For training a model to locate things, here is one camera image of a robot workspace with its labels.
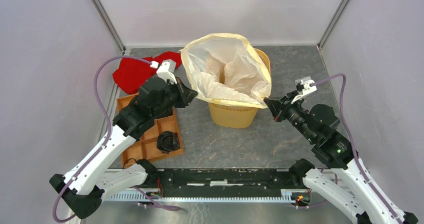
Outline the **yellow mesh trash bin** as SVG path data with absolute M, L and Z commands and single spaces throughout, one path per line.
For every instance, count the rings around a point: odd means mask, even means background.
M 208 103 L 210 116 L 219 126 L 230 128 L 249 127 L 259 109 L 263 109 L 264 97 L 271 94 L 269 57 L 257 48 L 254 50 L 260 61 L 250 64 L 246 57 L 236 54 L 230 61 L 209 57 L 207 70 L 216 78 L 212 97 Z

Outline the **cream plastic trash bag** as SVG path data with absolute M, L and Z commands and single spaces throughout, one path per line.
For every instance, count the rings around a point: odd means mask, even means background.
M 265 109 L 272 78 L 247 38 L 214 33 L 187 44 L 180 56 L 197 98 L 226 106 Z

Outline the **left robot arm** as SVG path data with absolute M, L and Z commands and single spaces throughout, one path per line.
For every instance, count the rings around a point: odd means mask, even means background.
M 154 126 L 158 117 L 173 108 L 188 106 L 197 95 L 197 91 L 185 86 L 180 78 L 175 81 L 149 78 L 108 124 L 105 136 L 89 154 L 66 174 L 51 177 L 49 182 L 58 192 L 54 207 L 62 199 L 73 211 L 73 216 L 85 219 L 110 196 L 141 184 L 147 188 L 154 186 L 157 174 L 140 164 L 107 177 L 103 177 L 103 173 L 124 150 Z

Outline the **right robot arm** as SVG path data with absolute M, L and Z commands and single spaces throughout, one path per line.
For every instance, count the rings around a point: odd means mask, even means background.
M 311 110 L 302 107 L 302 101 L 292 102 L 296 93 L 280 99 L 265 98 L 276 122 L 288 121 L 312 146 L 316 158 L 342 178 L 349 191 L 329 181 L 310 162 L 301 159 L 293 165 L 289 182 L 295 188 L 304 185 L 319 193 L 343 212 L 352 223 L 418 223 L 410 212 L 398 208 L 380 187 L 366 178 L 367 170 L 360 170 L 361 159 L 350 141 L 337 131 L 340 120 L 333 107 L 316 104 Z

